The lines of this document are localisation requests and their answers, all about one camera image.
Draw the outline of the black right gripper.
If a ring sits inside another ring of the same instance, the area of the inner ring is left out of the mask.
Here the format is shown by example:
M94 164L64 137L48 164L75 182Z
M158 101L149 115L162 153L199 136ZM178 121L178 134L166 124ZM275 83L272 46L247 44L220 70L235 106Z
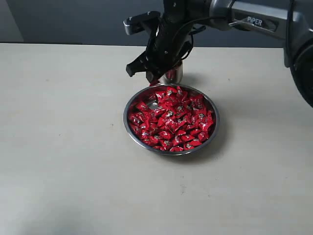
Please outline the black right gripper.
M162 17L152 45L146 48L146 53L141 53L126 65L127 74L132 77L138 72L145 72L149 84L153 80L160 80L163 73L178 62L179 53L192 26L185 20L171 22L168 17Z

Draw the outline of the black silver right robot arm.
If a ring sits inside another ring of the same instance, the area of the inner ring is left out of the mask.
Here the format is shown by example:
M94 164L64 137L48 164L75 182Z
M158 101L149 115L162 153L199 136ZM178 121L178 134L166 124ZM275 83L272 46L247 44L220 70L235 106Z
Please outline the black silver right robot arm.
M313 102L313 3L290 0L282 5L258 0L166 0L164 12L147 12L124 21L128 35L149 33L147 47L126 66L133 76L146 72L154 83L192 49L186 38L205 26L255 31L283 42L284 64L308 104Z

